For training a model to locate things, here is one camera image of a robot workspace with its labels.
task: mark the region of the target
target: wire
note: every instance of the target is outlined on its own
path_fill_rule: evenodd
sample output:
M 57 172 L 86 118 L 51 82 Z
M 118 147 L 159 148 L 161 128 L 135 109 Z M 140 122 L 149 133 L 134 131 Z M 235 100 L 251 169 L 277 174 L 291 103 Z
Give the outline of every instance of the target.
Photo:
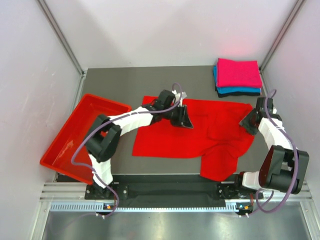
M 100 177 L 99 175 L 97 174 L 96 170 L 89 164 L 86 164 L 86 163 L 83 163 L 83 162 L 76 162 L 75 159 L 78 155 L 78 153 L 80 152 L 80 150 L 85 146 L 85 144 L 87 143 L 87 141 L 92 138 L 99 130 L 101 130 L 102 128 L 104 128 L 105 126 L 107 126 L 108 124 L 112 123 L 112 122 L 115 122 L 117 120 L 120 120 L 120 119 L 123 119 L 123 118 L 126 118 L 126 117 L 129 117 L 131 115 L 135 115 L 135 114 L 162 114 L 162 113 L 165 113 L 165 112 L 169 112 L 171 111 L 172 109 L 174 109 L 176 106 L 179 105 L 182 97 L 183 97 L 183 90 L 182 90 L 182 87 L 181 85 L 178 83 L 178 82 L 175 82 L 173 85 L 172 85 L 172 90 L 174 90 L 175 86 L 178 86 L 179 88 L 179 91 L 180 91 L 180 96 L 179 96 L 179 100 L 177 102 L 175 102 L 171 107 L 165 109 L 165 110 L 156 110 L 156 111 L 139 111 L 139 112 L 131 112 L 131 113 L 128 113 L 128 114 L 125 114 L 125 115 L 121 115 L 119 117 L 116 117 L 116 118 L 113 118 L 103 124 L 101 124 L 99 127 L 97 127 L 95 130 L 93 130 L 84 140 L 83 142 L 79 145 L 79 147 L 75 150 L 73 156 L 71 157 L 71 163 L 73 165 L 76 165 L 76 166 L 83 166 L 83 167 L 86 167 L 86 168 L 89 168 L 92 170 L 92 173 L 95 175 L 95 177 L 108 189 L 110 190 L 115 198 L 116 198 L 116 202 L 115 202 L 115 206 L 113 207 L 112 211 L 105 215 L 104 217 L 107 218 L 107 217 L 110 217 L 112 214 L 115 213 L 117 207 L 119 206 L 119 196 L 118 194 L 108 185 L 106 184 Z M 73 224 L 76 220 L 84 217 L 84 216 L 89 216 L 89 215 L 93 215 L 95 213 L 85 213 L 79 217 L 77 217 L 75 220 L 71 221 L 70 223 L 68 223 L 62 230 L 60 230 L 58 233 L 54 233 L 55 235 L 61 233 L 63 230 L 65 230 L 67 227 L 69 227 L 71 224 Z
M 273 98 L 275 96 L 275 94 L 277 93 L 277 90 L 276 89 L 273 89 L 271 92 L 269 92 L 264 100 L 264 110 L 265 110 L 265 113 L 266 113 L 266 116 L 267 118 L 269 119 L 269 121 L 276 127 L 278 128 L 278 130 L 289 140 L 289 142 L 291 143 L 292 145 L 292 148 L 293 148 L 293 155 L 294 155 L 294 167 L 293 167 L 293 174 L 292 174 L 292 180 L 291 180 L 291 183 L 289 185 L 289 188 L 287 190 L 287 192 L 285 193 L 283 199 L 281 200 L 281 202 L 276 206 L 274 207 L 273 209 L 271 210 L 265 210 L 263 207 L 264 205 L 266 205 L 266 203 L 268 203 L 273 195 L 274 195 L 274 191 L 271 192 L 271 195 L 270 197 L 267 199 L 267 201 L 264 203 L 264 204 L 260 204 L 259 202 L 259 193 L 263 190 L 262 188 L 260 188 L 259 190 L 256 191 L 255 193 L 255 201 L 256 201 L 256 204 L 258 206 L 258 208 L 253 211 L 250 215 L 252 215 L 253 213 L 255 213 L 257 210 L 261 210 L 263 213 L 265 214 L 271 214 L 271 213 L 275 213 L 277 212 L 285 203 L 286 201 L 288 200 L 291 192 L 292 192 L 292 189 L 294 188 L 294 185 L 296 183 L 296 180 L 297 180 L 297 175 L 298 175 L 298 161 L 299 161 L 299 157 L 298 157 L 298 151 L 297 151 L 297 147 L 296 147 L 296 144 L 294 143 L 294 141 L 292 140 L 292 138 L 282 129 L 280 128 L 274 121 L 273 119 L 270 117 L 270 114 L 269 114 L 269 111 L 268 111 L 268 108 L 267 108 L 267 101 L 269 98 Z

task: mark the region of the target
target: wall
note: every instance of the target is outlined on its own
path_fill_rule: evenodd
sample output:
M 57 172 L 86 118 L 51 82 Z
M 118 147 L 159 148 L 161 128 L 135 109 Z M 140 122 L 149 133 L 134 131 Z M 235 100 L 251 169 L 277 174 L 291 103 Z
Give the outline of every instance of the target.
M 36 1 L 0 7 L 0 238 L 24 240 L 55 174 L 40 158 L 70 114 L 80 76 Z
M 307 0 L 268 64 L 268 89 L 297 147 L 310 155 L 307 182 L 320 212 L 320 1 Z
M 46 0 L 82 68 L 262 62 L 295 0 Z

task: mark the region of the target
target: blue folded shirt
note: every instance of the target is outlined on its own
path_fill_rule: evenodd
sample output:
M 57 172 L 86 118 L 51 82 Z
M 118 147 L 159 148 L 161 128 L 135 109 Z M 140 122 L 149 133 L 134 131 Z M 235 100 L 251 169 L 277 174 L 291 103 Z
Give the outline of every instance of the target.
M 213 78 L 215 86 L 217 86 L 217 66 L 213 66 Z M 229 94 L 235 92 L 243 92 L 243 93 L 261 93 L 260 88 L 256 87 L 247 87 L 247 86 L 225 86 L 225 87 L 216 87 L 219 94 Z

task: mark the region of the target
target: ruler-like strip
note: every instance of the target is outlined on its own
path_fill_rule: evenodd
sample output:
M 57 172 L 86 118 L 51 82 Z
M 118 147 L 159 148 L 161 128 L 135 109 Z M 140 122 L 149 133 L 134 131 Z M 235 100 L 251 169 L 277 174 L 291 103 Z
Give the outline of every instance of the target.
M 103 202 L 52 202 L 52 212 L 110 212 L 113 206 Z M 127 213 L 198 213 L 238 212 L 235 202 L 218 207 L 118 207 L 116 212 Z

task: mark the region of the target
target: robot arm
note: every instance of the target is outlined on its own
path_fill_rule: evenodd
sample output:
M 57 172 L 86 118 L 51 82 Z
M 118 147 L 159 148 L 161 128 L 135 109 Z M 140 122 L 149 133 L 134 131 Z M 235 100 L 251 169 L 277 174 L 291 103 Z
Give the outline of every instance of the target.
M 107 185 L 113 181 L 111 174 L 111 157 L 116 152 L 120 137 L 125 133 L 140 127 L 149 126 L 159 122 L 161 119 L 170 120 L 171 124 L 175 127 L 192 129 L 193 125 L 188 116 L 187 106 L 182 104 L 183 99 L 186 97 L 186 93 L 183 92 L 180 103 L 174 109 L 165 111 L 172 106 L 172 103 L 175 103 L 180 98 L 180 93 L 177 93 L 175 90 L 163 90 L 159 97 L 156 98 L 152 103 L 142 105 L 131 112 L 108 117 L 105 115 L 99 115 L 86 136 L 88 136 L 100 125 L 112 119 L 117 120 L 102 128 L 101 131 L 97 132 L 85 144 L 86 150 L 88 151 L 91 159 L 92 167 L 96 170 L 98 176 Z M 95 187 L 101 191 L 104 191 L 106 188 L 95 175 L 93 176 L 93 182 Z
M 239 184 L 248 189 L 272 189 L 287 192 L 292 181 L 294 171 L 294 152 L 290 141 L 280 132 L 285 130 L 281 117 L 276 114 L 273 99 L 269 98 L 267 109 L 264 109 L 265 97 L 259 97 L 256 107 L 240 122 L 248 133 L 255 135 L 260 132 L 269 152 L 262 164 L 260 171 L 242 172 L 237 176 Z M 267 118 L 269 112 L 274 126 Z M 292 194 L 298 194 L 302 188 L 309 162 L 309 155 L 305 151 L 298 150 L 299 166 Z

